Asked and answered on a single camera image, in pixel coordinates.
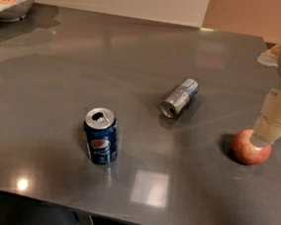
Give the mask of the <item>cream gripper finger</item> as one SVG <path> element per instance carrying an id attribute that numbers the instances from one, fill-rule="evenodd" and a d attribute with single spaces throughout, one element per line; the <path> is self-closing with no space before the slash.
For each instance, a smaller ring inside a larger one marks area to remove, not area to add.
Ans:
<path id="1" fill-rule="evenodd" d="M 278 59 L 281 54 L 281 44 L 273 46 L 270 50 L 267 50 L 259 55 L 257 61 L 266 66 L 278 66 Z"/>
<path id="2" fill-rule="evenodd" d="M 267 93 L 261 113 L 253 126 L 252 143 L 273 144 L 281 137 L 281 90 Z"/>

